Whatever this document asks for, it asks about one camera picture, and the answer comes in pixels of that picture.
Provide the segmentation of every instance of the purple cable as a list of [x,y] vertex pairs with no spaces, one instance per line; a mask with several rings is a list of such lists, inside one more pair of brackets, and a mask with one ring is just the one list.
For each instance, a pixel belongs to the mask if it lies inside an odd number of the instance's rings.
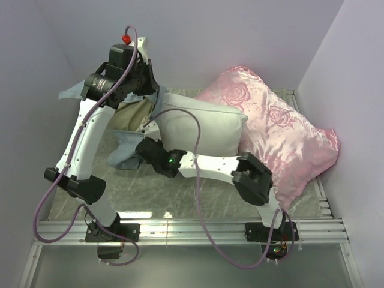
[[[133,55],[132,55],[132,58],[131,58],[131,61],[129,62],[128,64],[128,67],[125,69],[124,73],[122,74],[122,76],[120,77],[120,79],[114,84],[114,86],[107,92],[105,93],[96,103],[95,105],[89,110],[89,112],[84,116],[84,119],[83,119],[83,124],[86,124],[86,122],[88,121],[88,119],[92,116],[92,114],[95,112],[95,110],[100,106],[101,103],[103,103],[109,96],[111,96],[111,94],[118,88],[118,86],[124,81],[124,79],[126,78],[126,76],[128,75],[128,73],[130,72],[130,70],[132,69],[132,66],[136,60],[136,55],[137,55],[137,31],[135,29],[134,26],[131,26],[131,25],[128,25],[124,31],[124,34],[127,35],[128,33],[128,30],[129,29],[132,29],[133,32],[134,32],[134,47],[133,47]],[[83,126],[79,126],[79,128],[77,129],[76,131],[76,134],[74,136],[74,139],[73,139],[73,142],[72,142],[72,145],[71,145],[71,148],[68,152],[68,157],[67,157],[67,160],[66,160],[66,164],[70,164],[71,163],[71,160],[72,160],[72,157],[73,157],[73,154],[76,150],[76,144],[78,143],[79,141],[79,138],[80,138],[80,135],[83,131]],[[73,218],[70,222],[70,225],[68,226],[68,228],[63,232],[63,234],[59,235],[58,237],[56,237],[55,239],[44,239],[43,237],[40,236],[40,234],[38,233],[38,230],[37,230],[37,224],[38,224],[38,215],[40,213],[40,210],[41,210],[41,207],[44,205],[45,201],[47,200],[47,198],[51,195],[51,193],[54,191],[54,189],[56,188],[56,186],[59,184],[60,180],[62,179],[62,177],[64,176],[64,174],[66,173],[66,171],[68,170],[68,166],[65,166],[63,168],[63,170],[61,171],[61,173],[59,174],[59,176],[56,178],[56,180],[52,183],[52,185],[49,187],[49,189],[47,190],[47,192],[44,194],[43,198],[40,200],[39,204],[37,205],[36,207],[36,210],[35,210],[35,214],[34,214],[34,219],[33,219],[33,225],[32,225],[32,229],[33,229],[33,232],[34,232],[34,235],[35,237],[40,241],[40,242],[43,242],[43,243],[54,243],[56,241],[59,241],[61,238],[63,238],[72,228],[73,226],[73,223],[77,217],[77,214],[79,213],[80,209],[82,207],[84,207],[84,204],[81,204],[79,205],[77,208],[76,208],[76,211],[75,211],[75,214],[73,215]]]
[[[197,147],[199,145],[199,142],[200,142],[200,136],[201,136],[201,127],[200,127],[200,122],[199,120],[196,118],[196,116],[194,116],[191,112],[187,111],[187,110],[184,110],[184,109],[181,109],[181,108],[171,108],[171,109],[166,109],[162,112],[160,112],[159,114],[155,115],[150,121],[148,121],[144,127],[146,127],[149,123],[151,123],[153,120],[155,120],[156,118],[158,118],[160,115],[166,113],[166,112],[169,112],[169,111],[182,111],[182,112],[185,112],[189,115],[192,116],[192,118],[195,120],[196,124],[197,124],[197,139],[196,139],[196,144],[193,148],[193,154],[194,155],[197,155]],[[197,213],[199,215],[199,221],[200,221],[200,225],[202,226],[203,230],[204,230],[204,233],[206,235],[206,237],[208,238],[208,240],[210,241],[210,243],[212,244],[212,246],[215,248],[215,250],[217,251],[217,253],[223,257],[224,259],[226,259],[230,264],[232,264],[233,266],[237,267],[237,268],[241,268],[241,269],[253,269],[257,266],[259,266],[264,258],[266,257],[266,254],[268,252],[268,249],[269,249],[269,246],[271,245],[271,240],[272,240],[272,233],[273,233],[273,227],[274,227],[274,224],[275,224],[275,221],[276,221],[276,218],[277,218],[277,215],[279,213],[280,210],[282,210],[282,212],[286,215],[286,217],[288,218],[289,220],[289,223],[290,223],[290,226],[291,226],[291,229],[292,229],[292,235],[293,235],[293,239],[292,239],[292,244],[289,248],[289,251],[287,252],[287,254],[284,256],[283,259],[285,259],[293,250],[293,245],[295,243],[295,228],[293,226],[293,223],[292,223],[292,220],[291,218],[289,217],[288,213],[280,208],[280,209],[277,209],[276,212],[275,212],[275,215],[272,219],[272,223],[271,223],[271,228],[269,230],[269,235],[268,235],[268,240],[267,240],[267,244],[266,244],[266,247],[265,247],[265,250],[264,250],[264,253],[263,255],[261,256],[261,258],[259,259],[259,261],[257,261],[255,264],[253,265],[241,265],[241,264],[238,264],[236,263],[235,261],[233,261],[228,255],[226,255],[224,252],[222,252],[222,250],[219,248],[219,246],[215,243],[215,241],[213,240],[211,234],[209,233],[205,223],[204,223],[204,220],[203,220],[203,217],[202,217],[202,214],[201,214],[201,208],[200,208],[200,168],[199,168],[199,165],[197,163],[197,158],[194,159],[194,164],[196,166],[196,189],[195,189],[195,193],[196,193],[196,206],[197,206]]]
[[89,210],[89,208],[87,206],[84,207],[85,211],[89,214],[89,216],[91,216],[91,218],[96,222],[97,226],[104,232],[108,233],[109,235],[112,235],[116,238],[119,238],[119,239],[122,239],[124,240],[125,242],[129,242],[129,243],[132,243],[135,248],[136,248],[136,254],[133,256],[133,258],[129,261],[126,261],[126,262],[122,262],[122,263],[112,263],[112,262],[108,262],[108,261],[105,261],[105,260],[101,260],[103,263],[109,265],[109,266],[124,266],[124,265],[128,265],[130,263],[132,263],[133,261],[135,261],[137,259],[137,257],[139,256],[139,246],[134,242],[132,241],[131,239],[129,238],[126,238],[124,236],[121,236],[121,235],[117,235],[111,231],[108,231],[107,229],[105,229],[105,227],[103,227],[103,225],[101,225],[101,223],[99,221],[97,221],[97,219],[95,218],[95,216],[92,214],[92,212]]

